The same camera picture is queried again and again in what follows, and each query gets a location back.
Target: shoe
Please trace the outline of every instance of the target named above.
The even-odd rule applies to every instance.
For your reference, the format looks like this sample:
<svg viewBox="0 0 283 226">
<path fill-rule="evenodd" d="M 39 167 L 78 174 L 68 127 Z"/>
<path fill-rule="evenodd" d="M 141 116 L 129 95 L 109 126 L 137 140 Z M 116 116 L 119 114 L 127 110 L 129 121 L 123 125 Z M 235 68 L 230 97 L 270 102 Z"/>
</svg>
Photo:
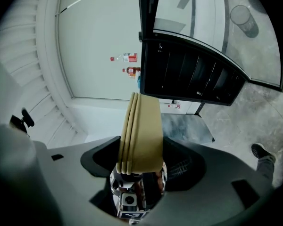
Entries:
<svg viewBox="0 0 283 226">
<path fill-rule="evenodd" d="M 271 156 L 273 157 L 273 161 L 275 162 L 275 156 L 269 153 L 261 143 L 253 144 L 251 146 L 251 151 L 253 152 L 254 156 L 257 157 L 258 159 L 265 156 Z"/>
</svg>

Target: bottle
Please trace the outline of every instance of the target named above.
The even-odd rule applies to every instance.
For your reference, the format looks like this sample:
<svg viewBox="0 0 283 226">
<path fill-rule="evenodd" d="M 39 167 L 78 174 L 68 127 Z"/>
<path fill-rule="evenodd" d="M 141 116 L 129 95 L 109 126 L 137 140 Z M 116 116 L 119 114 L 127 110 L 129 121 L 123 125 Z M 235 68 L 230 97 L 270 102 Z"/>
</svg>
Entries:
<svg viewBox="0 0 283 226">
<path fill-rule="evenodd" d="M 135 79 L 135 74 L 137 71 L 141 71 L 140 67 L 128 67 L 127 69 L 123 69 L 123 72 L 127 72 L 130 78 Z"/>
<path fill-rule="evenodd" d="M 169 108 L 180 109 L 180 104 L 168 104 Z"/>
<path fill-rule="evenodd" d="M 110 57 L 110 61 L 137 62 L 137 53 L 124 53 L 117 57 Z"/>
</svg>

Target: glass door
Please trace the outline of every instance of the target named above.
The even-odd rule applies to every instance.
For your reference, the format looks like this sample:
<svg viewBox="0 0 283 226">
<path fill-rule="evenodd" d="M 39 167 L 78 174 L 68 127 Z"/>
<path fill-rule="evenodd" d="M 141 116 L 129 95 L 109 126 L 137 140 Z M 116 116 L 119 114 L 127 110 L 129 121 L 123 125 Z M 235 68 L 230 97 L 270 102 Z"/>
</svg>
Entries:
<svg viewBox="0 0 283 226">
<path fill-rule="evenodd" d="M 198 43 L 221 54 L 247 81 L 283 91 L 283 31 L 276 33 L 278 21 L 260 0 L 147 1 L 156 9 L 142 23 L 148 37 L 164 33 Z"/>
</svg>

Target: red label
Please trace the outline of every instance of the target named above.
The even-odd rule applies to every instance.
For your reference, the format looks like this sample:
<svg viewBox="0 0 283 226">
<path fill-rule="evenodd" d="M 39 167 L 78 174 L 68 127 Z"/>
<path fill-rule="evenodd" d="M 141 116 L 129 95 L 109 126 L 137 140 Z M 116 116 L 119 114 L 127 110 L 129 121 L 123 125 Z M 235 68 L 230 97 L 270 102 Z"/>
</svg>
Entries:
<svg viewBox="0 0 283 226">
<path fill-rule="evenodd" d="M 137 53 L 134 53 L 134 55 L 129 55 L 129 62 L 137 62 Z"/>
</svg>

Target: gray floor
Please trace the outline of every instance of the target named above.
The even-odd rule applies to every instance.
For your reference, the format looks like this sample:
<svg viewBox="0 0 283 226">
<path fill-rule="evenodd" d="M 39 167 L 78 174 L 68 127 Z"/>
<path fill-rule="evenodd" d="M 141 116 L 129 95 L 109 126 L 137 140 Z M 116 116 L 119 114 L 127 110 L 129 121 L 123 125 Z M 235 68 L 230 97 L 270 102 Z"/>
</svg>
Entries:
<svg viewBox="0 0 283 226">
<path fill-rule="evenodd" d="M 165 137 L 207 145 L 213 136 L 204 120 L 197 115 L 161 114 Z"/>
<path fill-rule="evenodd" d="M 259 28 L 255 38 L 229 20 L 226 55 L 235 61 L 252 79 L 280 84 L 280 54 L 275 32 L 269 16 L 258 12 L 258 4 L 249 0 L 228 0 L 229 12 L 237 5 L 246 6 Z"/>
<path fill-rule="evenodd" d="M 232 106 L 205 104 L 200 115 L 216 140 L 210 147 L 230 152 L 254 169 L 253 143 L 260 142 L 275 153 L 273 185 L 281 185 L 283 93 L 246 83 Z"/>
</svg>

